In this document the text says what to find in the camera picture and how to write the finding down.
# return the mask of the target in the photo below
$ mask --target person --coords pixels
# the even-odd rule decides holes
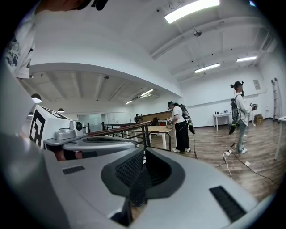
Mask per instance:
[[[243,140],[244,140],[246,127],[248,126],[250,112],[252,110],[256,110],[257,107],[250,106],[245,102],[242,83],[237,81],[234,83],[234,85],[231,85],[231,87],[234,88],[235,90],[234,98],[236,100],[236,105],[237,105],[237,110],[238,110],[238,124],[239,124],[239,130],[240,130],[236,152],[244,154],[247,152],[247,149],[244,147]]]
[[[139,122],[139,114],[136,114],[136,116],[134,117],[134,123],[137,123]]]
[[[168,107],[173,110],[171,124],[175,125],[177,140],[177,146],[172,151],[176,153],[190,152],[188,122],[183,118],[183,111],[176,102],[168,102]]]
[[[29,78],[32,54],[35,50],[34,36],[35,15],[43,10],[69,11],[84,9],[91,0],[41,0],[22,19],[10,42],[7,44],[3,58],[10,72],[19,81]]]

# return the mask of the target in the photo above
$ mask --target smoke detector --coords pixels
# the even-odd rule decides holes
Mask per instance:
[[[199,36],[201,36],[202,32],[199,31],[199,30],[195,30],[193,34],[194,34],[196,37],[199,37]]]

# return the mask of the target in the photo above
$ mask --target white ceiling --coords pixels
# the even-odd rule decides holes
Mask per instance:
[[[178,3],[180,6],[184,4],[182,0],[109,0],[102,11],[87,7],[79,12],[54,14],[53,19],[74,20],[78,25],[93,21],[107,27],[122,39],[140,45],[178,82],[203,76],[203,72],[195,75],[194,70],[204,65],[221,63],[220,68],[207,72],[211,74],[249,66],[251,62],[237,63],[236,59],[261,54],[269,26],[247,0],[220,0],[218,7],[192,13],[168,24],[164,15]],[[202,31],[200,37],[194,36],[194,28]],[[43,77],[34,74],[34,79],[25,83],[29,84],[28,88],[42,91],[47,99],[80,97],[109,100],[116,93],[116,100],[126,102],[146,88],[146,85],[112,76],[101,83],[102,77],[89,72],[50,72]],[[124,82],[125,88],[117,92]]]
[[[91,99],[125,103],[150,87],[116,76],[93,72],[52,71],[34,73],[29,79],[21,81],[26,91],[38,93],[43,100],[53,102],[57,99]]]

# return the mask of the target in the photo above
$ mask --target floor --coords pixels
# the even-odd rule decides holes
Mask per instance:
[[[253,171],[272,179],[276,183],[281,183],[286,171],[286,125],[283,125],[280,157],[277,160],[274,160],[279,136],[279,124],[277,122],[268,119],[256,126],[250,123],[246,134],[244,145],[248,152],[245,154],[236,154],[236,156],[243,163],[248,161],[250,163],[249,168]],[[216,131],[214,127],[196,128],[195,151],[198,160],[209,163],[214,167],[222,164],[217,169],[229,176],[227,165],[224,164],[223,152],[234,141],[237,142],[238,135],[239,132],[237,131],[237,136],[236,132],[229,136],[228,126],[219,126],[219,131]],[[189,132],[189,142],[192,152],[181,154],[183,157],[195,158],[193,136]],[[175,147],[173,133],[171,137],[172,147]],[[151,146],[163,148],[162,137],[152,136]],[[226,159],[232,179],[246,188],[258,201],[262,201],[268,195],[275,193],[279,188],[279,185],[276,185],[271,180],[252,172],[233,154],[227,156]],[[133,217],[136,218],[143,208],[132,208]]]

